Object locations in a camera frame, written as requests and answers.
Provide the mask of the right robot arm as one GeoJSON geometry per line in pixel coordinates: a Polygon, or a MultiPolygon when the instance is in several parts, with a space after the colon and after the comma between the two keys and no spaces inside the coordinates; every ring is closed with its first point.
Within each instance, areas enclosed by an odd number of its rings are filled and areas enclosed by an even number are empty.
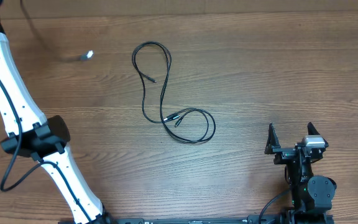
{"type": "Polygon", "coordinates": [[[314,175],[312,164],[323,158],[328,142],[308,123],[308,134],[293,147],[281,147],[273,124],[269,124],[265,154],[274,156],[275,165],[285,166],[288,189],[271,199],[261,210],[259,223],[333,223],[326,212],[332,209],[337,184],[329,177],[314,175]],[[278,215],[266,215],[268,207],[286,194],[291,194],[292,206],[278,215]]]}

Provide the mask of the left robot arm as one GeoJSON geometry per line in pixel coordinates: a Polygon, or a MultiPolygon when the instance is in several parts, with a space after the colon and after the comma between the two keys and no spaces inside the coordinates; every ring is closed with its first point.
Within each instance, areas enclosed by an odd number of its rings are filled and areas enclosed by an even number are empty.
{"type": "Polygon", "coordinates": [[[47,118],[28,92],[12,57],[1,20],[0,113],[7,134],[1,147],[12,156],[0,183],[2,192],[14,189],[41,167],[67,202],[74,223],[113,222],[74,160],[71,137],[64,120],[61,116],[47,118]]]}

